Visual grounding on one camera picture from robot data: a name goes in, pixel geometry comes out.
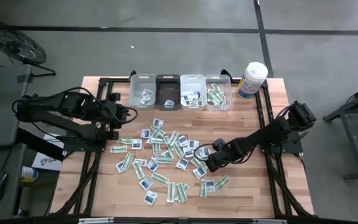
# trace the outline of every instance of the concrete floor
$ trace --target concrete floor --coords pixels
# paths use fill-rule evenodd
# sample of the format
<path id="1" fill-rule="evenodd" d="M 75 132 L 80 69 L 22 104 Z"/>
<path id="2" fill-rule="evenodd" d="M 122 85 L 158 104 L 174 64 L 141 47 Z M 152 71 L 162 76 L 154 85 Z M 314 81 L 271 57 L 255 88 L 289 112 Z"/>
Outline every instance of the concrete floor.
<path id="1" fill-rule="evenodd" d="M 358 30 L 358 0 L 260 0 L 266 29 Z M 0 21 L 12 25 L 257 28 L 252 0 L 0 0 Z M 239 77 L 263 62 L 257 34 L 26 32 L 47 52 L 54 78 L 37 78 L 30 93 L 49 95 L 81 85 L 85 75 L 217 73 Z M 318 121 L 303 139 L 315 214 L 358 221 L 357 171 L 341 122 L 322 117 L 358 90 L 358 36 L 267 35 L 274 75 L 290 101 L 308 104 Z M 0 64 L 9 59 L 0 53 Z M 38 189 L 50 194 L 50 189 Z M 34 215 L 43 214 L 40 198 Z"/>

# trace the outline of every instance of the paper money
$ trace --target paper money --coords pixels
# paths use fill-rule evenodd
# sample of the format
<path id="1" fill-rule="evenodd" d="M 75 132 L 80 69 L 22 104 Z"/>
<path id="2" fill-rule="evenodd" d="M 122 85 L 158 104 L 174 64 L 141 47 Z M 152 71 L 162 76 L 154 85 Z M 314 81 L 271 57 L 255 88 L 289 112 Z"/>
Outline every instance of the paper money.
<path id="1" fill-rule="evenodd" d="M 158 167 L 159 167 L 159 164 L 157 162 L 155 162 L 153 159 L 150 160 L 150 162 L 147 164 L 147 168 L 149 168 L 149 170 L 151 172 L 154 172 Z"/>
<path id="2" fill-rule="evenodd" d="M 173 146 L 173 143 L 175 143 L 178 140 L 179 137 L 179 133 L 177 133 L 176 131 L 174 131 L 171 134 L 171 137 L 169 138 L 169 142 L 167 145 Z"/>
<path id="3" fill-rule="evenodd" d="M 142 129 L 142 134 L 140 135 L 141 138 L 149 138 L 151 135 L 150 129 Z"/>
<path id="4" fill-rule="evenodd" d="M 119 162 L 119 163 L 116 164 L 116 168 L 117 168 L 117 171 L 118 171 L 119 174 L 125 171 L 125 170 L 122 168 L 122 164 L 123 164 L 123 163 L 124 163 L 124 161 L 121 161 L 121 162 Z"/>
<path id="5" fill-rule="evenodd" d="M 179 142 L 179 146 L 181 146 L 181 147 L 185 147 L 185 146 L 187 146 L 189 144 L 189 142 L 187 141 L 186 136 L 180 136 L 178 138 L 178 142 Z"/>
<path id="6" fill-rule="evenodd" d="M 215 184 L 215 191 L 221 190 L 230 182 L 230 178 L 225 175 L 220 181 Z"/>
<path id="7" fill-rule="evenodd" d="M 183 183 L 176 184 L 176 187 L 177 187 L 178 196 L 179 196 L 178 201 L 180 203 L 186 202 L 187 201 L 187 195 L 186 195 Z"/>
<path id="8" fill-rule="evenodd" d="M 205 184 L 206 184 L 206 180 L 201 179 L 200 197 L 206 197 L 207 196 Z"/>
<path id="9" fill-rule="evenodd" d="M 144 173 L 143 173 L 143 170 L 142 170 L 142 166 L 140 166 L 140 164 L 138 162 L 133 162 L 132 163 L 132 166 L 134 167 L 135 169 L 135 172 L 136 172 L 136 176 L 138 179 L 141 179 L 144 177 Z"/>
<path id="10" fill-rule="evenodd" d="M 166 145 L 169 145 L 169 136 L 164 136 L 164 137 L 162 137 L 162 139 L 164 140 L 164 143 Z"/>
<path id="11" fill-rule="evenodd" d="M 153 143 L 152 146 L 153 146 L 153 154 L 159 155 L 161 153 L 161 145 L 157 143 Z"/>
<path id="12" fill-rule="evenodd" d="M 199 141 L 196 141 L 196 140 L 189 140 L 189 144 L 187 145 L 187 147 L 189 148 L 189 149 L 196 149 L 196 148 L 198 148 L 198 144 L 199 144 L 200 142 Z"/>
<path id="13" fill-rule="evenodd" d="M 196 158 L 193 158 L 191 161 L 190 161 L 196 168 L 199 168 L 199 167 L 202 167 L 204 170 L 206 170 L 208 167 L 206 166 L 205 162 L 204 161 L 199 161 L 198 159 Z"/>
<path id="14" fill-rule="evenodd" d="M 183 152 L 183 149 L 179 146 L 178 142 L 175 142 L 173 144 L 173 147 L 175 148 L 175 152 L 177 152 L 179 158 L 185 156 L 185 153 Z"/>
<path id="15" fill-rule="evenodd" d="M 189 185 L 185 184 L 185 183 L 181 183 L 183 184 L 183 188 L 185 189 L 185 192 L 187 194 L 187 191 L 189 191 L 190 187 Z M 181 200 L 179 200 L 179 195 L 178 195 L 178 187 L 177 187 L 177 190 L 176 190 L 176 196 L 175 196 L 175 201 L 178 202 L 178 203 L 182 203 Z"/>
<path id="16" fill-rule="evenodd" d="M 111 153 L 124 153 L 127 152 L 127 146 L 111 146 L 110 147 Z"/>
<path id="17" fill-rule="evenodd" d="M 206 170 L 204 170 L 202 167 L 195 168 L 193 170 L 194 175 L 197 177 L 197 179 L 202 178 L 206 174 Z"/>
<path id="18" fill-rule="evenodd" d="M 177 168 L 186 170 L 186 167 L 188 164 L 189 164 L 189 161 L 187 161 L 186 159 L 179 159 L 179 161 L 177 163 Z"/>
<path id="19" fill-rule="evenodd" d="M 156 128 L 162 128 L 163 125 L 164 125 L 164 121 L 163 121 L 163 120 L 154 118 L 154 120 L 153 120 L 153 126 L 154 126 L 154 127 L 156 127 Z"/>
<path id="20" fill-rule="evenodd" d="M 205 189 L 207 192 L 215 192 L 215 180 L 205 180 Z"/>
<path id="21" fill-rule="evenodd" d="M 157 194 L 152 192 L 151 190 L 147 191 L 146 196 L 144 197 L 144 202 L 147 205 L 152 206 L 157 198 Z"/>
<path id="22" fill-rule="evenodd" d="M 151 138 L 151 144 L 165 144 L 164 139 L 162 138 Z"/>
<path id="23" fill-rule="evenodd" d="M 175 183 L 169 182 L 167 185 L 167 202 L 175 201 Z"/>
<path id="24" fill-rule="evenodd" d="M 153 173 L 152 174 L 152 180 L 155 180 L 156 182 L 164 185 L 164 186 L 167 186 L 168 182 L 169 182 L 169 179 L 164 177 L 163 175 L 160 175 L 158 173 Z"/>
<path id="25" fill-rule="evenodd" d="M 186 158 L 193 157 L 194 151 L 192 149 L 189 149 L 188 147 L 184 147 L 183 152 L 185 153 Z"/>
<path id="26" fill-rule="evenodd" d="M 153 182 L 146 177 L 142 181 L 140 181 L 139 184 L 144 190 L 148 190 L 153 185 Z"/>
<path id="27" fill-rule="evenodd" d="M 132 139 L 130 138 L 119 138 L 117 142 L 124 143 L 124 144 L 132 144 Z"/>
<path id="28" fill-rule="evenodd" d="M 129 166 L 131 165 L 132 159 L 134 158 L 134 155 L 132 153 L 127 153 L 125 159 L 124 159 L 124 163 L 122 165 L 122 168 L 124 170 L 128 170 Z"/>
<path id="29" fill-rule="evenodd" d="M 135 150 L 142 149 L 142 140 L 141 139 L 133 139 L 132 140 L 132 149 L 135 149 Z"/>
<path id="30" fill-rule="evenodd" d="M 173 153 L 170 152 L 170 151 L 162 152 L 162 153 L 160 153 L 159 156 L 161 156 L 161 157 L 168 157 L 168 158 L 172 158 L 172 159 L 173 159 Z"/>
<path id="31" fill-rule="evenodd" d="M 171 164 L 172 163 L 172 158 L 163 157 L 163 156 L 157 156 L 155 158 L 155 161 L 158 162 L 159 164 Z"/>
<path id="32" fill-rule="evenodd" d="M 135 159 L 141 166 L 147 166 L 147 159 Z"/>

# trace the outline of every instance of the black plastic bin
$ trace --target black plastic bin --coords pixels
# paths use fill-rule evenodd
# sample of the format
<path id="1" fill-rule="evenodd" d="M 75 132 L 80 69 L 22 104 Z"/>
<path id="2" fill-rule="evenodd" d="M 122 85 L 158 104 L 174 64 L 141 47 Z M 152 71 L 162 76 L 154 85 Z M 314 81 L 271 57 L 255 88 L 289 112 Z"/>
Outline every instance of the black plastic bin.
<path id="1" fill-rule="evenodd" d="M 155 105 L 159 110 L 179 110 L 180 108 L 180 76 L 174 74 L 157 75 L 155 79 Z M 165 106 L 167 100 L 173 101 L 173 106 Z"/>

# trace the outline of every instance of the wooden table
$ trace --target wooden table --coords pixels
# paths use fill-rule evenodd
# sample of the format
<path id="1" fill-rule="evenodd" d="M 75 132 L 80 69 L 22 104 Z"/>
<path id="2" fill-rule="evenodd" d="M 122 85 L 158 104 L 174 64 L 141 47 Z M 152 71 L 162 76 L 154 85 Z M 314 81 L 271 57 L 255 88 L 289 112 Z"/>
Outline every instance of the wooden table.
<path id="1" fill-rule="evenodd" d="M 82 87 L 96 95 L 100 77 L 84 77 Z M 268 79 L 270 99 L 276 115 L 288 105 L 287 93 L 283 79 Z M 129 84 L 117 83 L 113 92 L 121 93 L 120 103 L 128 105 Z M 236 94 L 236 85 L 232 86 L 233 105 L 228 111 L 139 111 L 138 118 L 125 124 L 119 130 L 124 138 L 140 138 L 140 131 L 149 128 L 154 118 L 163 119 L 163 130 L 167 134 L 179 132 L 188 139 L 199 140 L 200 144 L 213 142 L 218 138 L 230 141 L 233 138 L 248 136 L 258 130 L 259 120 L 255 99 L 243 100 Z M 208 194 L 208 198 L 200 198 L 200 181 L 193 175 L 193 165 L 189 163 L 186 171 L 176 168 L 178 156 L 175 154 L 173 164 L 161 164 L 157 173 L 168 177 L 171 182 L 185 182 L 190 186 L 188 200 L 183 204 L 168 203 L 167 188 L 154 183 L 151 190 L 158 193 L 154 206 L 146 205 L 143 200 L 145 191 L 140 187 L 135 171 L 131 166 L 127 172 L 117 173 L 116 164 L 126 154 L 111 154 L 111 141 L 102 153 L 98 180 L 93 200 L 92 216 L 94 217 L 193 217 L 193 218 L 271 218 L 273 215 L 269 180 L 264 155 L 259 149 L 245 164 L 229 164 L 227 167 L 208 172 L 204 179 L 218 181 L 227 174 L 231 181 L 219 192 Z M 128 150 L 135 154 L 136 159 L 150 159 L 152 146 L 143 140 L 141 151 Z M 60 171 L 57 188 L 53 198 L 51 212 L 57 211 L 68 200 L 78 185 L 84 153 L 76 152 L 65 159 Z M 313 213 L 305 172 L 299 158 L 284 154 L 283 164 L 287 184 L 298 201 L 307 211 Z M 147 177 L 151 171 L 144 167 Z M 280 208 L 284 211 L 282 193 L 278 190 Z M 87 199 L 85 189 L 83 206 Z"/>

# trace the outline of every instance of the clear bin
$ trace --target clear bin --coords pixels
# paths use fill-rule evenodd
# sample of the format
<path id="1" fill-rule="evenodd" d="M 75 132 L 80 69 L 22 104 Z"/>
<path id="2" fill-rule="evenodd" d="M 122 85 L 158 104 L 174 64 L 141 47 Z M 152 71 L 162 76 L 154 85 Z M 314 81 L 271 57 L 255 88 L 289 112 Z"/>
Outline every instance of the clear bin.
<path id="1" fill-rule="evenodd" d="M 201 102 L 200 105 L 187 105 L 181 100 L 181 107 L 185 111 L 201 111 L 206 104 L 206 88 L 204 75 L 182 75 L 180 77 L 180 95 L 186 92 L 199 92 Z"/>
<path id="2" fill-rule="evenodd" d="M 153 91 L 151 100 L 143 105 L 140 101 L 143 99 L 142 93 L 145 89 Z M 155 75 L 137 74 L 131 77 L 131 87 L 129 95 L 129 105 L 140 110 L 152 110 L 155 103 Z"/>
<path id="3" fill-rule="evenodd" d="M 211 101 L 206 102 L 206 109 L 209 111 L 226 111 L 232 105 L 231 81 L 228 75 L 207 75 L 205 77 L 206 89 L 212 89 L 212 83 L 215 83 L 226 97 L 225 106 L 215 106 Z"/>

